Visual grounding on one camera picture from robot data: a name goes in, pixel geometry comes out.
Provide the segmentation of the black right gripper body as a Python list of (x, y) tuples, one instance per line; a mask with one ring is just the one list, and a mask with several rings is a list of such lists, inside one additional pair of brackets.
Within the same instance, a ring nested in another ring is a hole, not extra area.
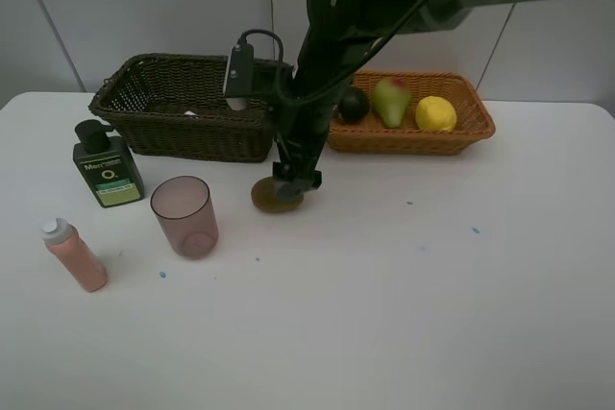
[(271, 102), (271, 122), (279, 161), (273, 164), (275, 189), (318, 189), (317, 169), (337, 104), (353, 82), (347, 77), (336, 89), (315, 102), (293, 108), (278, 96)]

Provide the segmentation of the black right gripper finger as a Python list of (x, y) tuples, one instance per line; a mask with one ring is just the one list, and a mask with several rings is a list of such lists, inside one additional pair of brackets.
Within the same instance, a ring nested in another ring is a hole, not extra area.
[(292, 182), (273, 179), (273, 196), (283, 204), (299, 204), (303, 200), (303, 190)]

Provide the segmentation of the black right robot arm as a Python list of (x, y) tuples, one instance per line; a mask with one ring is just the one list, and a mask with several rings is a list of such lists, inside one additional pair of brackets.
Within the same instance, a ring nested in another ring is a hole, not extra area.
[(316, 168), (334, 107), (353, 74), (394, 36), (448, 31), (476, 7), (537, 0), (306, 0), (308, 27), (293, 73), (283, 75), (274, 112), (283, 194), (317, 189)]

